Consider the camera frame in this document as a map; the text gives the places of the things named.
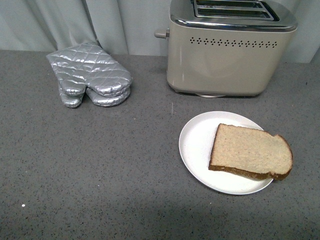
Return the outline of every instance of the toaster base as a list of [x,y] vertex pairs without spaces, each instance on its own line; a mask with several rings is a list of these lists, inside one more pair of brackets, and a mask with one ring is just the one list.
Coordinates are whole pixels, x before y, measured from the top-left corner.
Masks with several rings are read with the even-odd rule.
[[169,86],[176,93],[186,93],[186,94],[196,94],[203,98],[221,98],[221,97],[253,97],[261,94],[263,91],[259,92],[214,92],[214,91],[197,91],[197,90],[189,90],[178,88],[173,86],[168,82]]

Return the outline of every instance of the toaster slot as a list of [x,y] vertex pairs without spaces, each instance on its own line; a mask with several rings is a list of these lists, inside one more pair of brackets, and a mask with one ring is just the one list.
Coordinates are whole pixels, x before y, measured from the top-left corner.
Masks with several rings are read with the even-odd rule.
[[234,9],[198,8],[198,14],[216,17],[236,17],[236,18],[271,18],[265,11],[248,11]]
[[193,6],[199,18],[279,20],[265,2],[258,0],[197,0],[193,1]]

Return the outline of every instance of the oven mitt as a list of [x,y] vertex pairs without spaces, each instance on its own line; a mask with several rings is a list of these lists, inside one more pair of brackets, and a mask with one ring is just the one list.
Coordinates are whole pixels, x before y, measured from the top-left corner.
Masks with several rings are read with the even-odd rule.
[[72,46],[48,54],[46,57],[58,79],[61,99],[69,108],[77,104],[70,104],[72,101],[68,96],[81,101],[81,95],[85,93],[87,87],[99,95],[98,98],[90,97],[99,99],[93,103],[99,103],[98,106],[104,107],[120,104],[130,94],[132,83],[130,73],[96,43]]

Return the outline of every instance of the toaster lever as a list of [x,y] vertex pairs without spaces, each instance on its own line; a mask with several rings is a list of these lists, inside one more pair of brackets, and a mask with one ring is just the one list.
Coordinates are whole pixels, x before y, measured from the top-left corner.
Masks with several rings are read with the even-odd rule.
[[158,39],[166,39],[170,35],[169,28],[168,29],[157,29],[154,31],[154,36]]

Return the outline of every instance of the bread crust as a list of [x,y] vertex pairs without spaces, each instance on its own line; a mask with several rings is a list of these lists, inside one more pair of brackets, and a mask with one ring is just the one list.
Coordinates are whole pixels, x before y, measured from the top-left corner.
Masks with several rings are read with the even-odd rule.
[[289,171],[287,171],[285,174],[279,174],[279,173],[276,173],[276,172],[258,173],[258,172],[252,172],[252,171],[247,171],[247,170],[243,170],[243,169],[238,169],[238,168],[235,168],[235,167],[215,165],[213,163],[213,156],[214,156],[214,151],[215,151],[215,143],[216,143],[217,136],[220,134],[220,129],[221,129],[222,125],[226,125],[226,124],[220,123],[218,125],[217,130],[216,130],[216,134],[215,134],[214,142],[213,142],[213,147],[212,147],[212,151],[211,151],[211,155],[210,155],[210,162],[209,162],[209,167],[208,167],[209,170],[212,170],[212,171],[224,171],[224,172],[228,172],[228,173],[231,173],[231,174],[241,175],[241,176],[244,176],[244,177],[258,179],[258,180],[264,180],[264,179],[272,178],[272,179],[281,181],[281,180],[285,179],[289,175],[289,173],[291,172],[292,167],[293,167],[292,150],[291,150],[290,145],[288,144],[287,140],[283,136],[278,135],[278,134],[276,136],[279,136],[280,138],[283,139],[283,141],[285,142],[286,147],[288,148],[288,150],[290,152],[290,155],[291,155],[291,166],[290,166]]

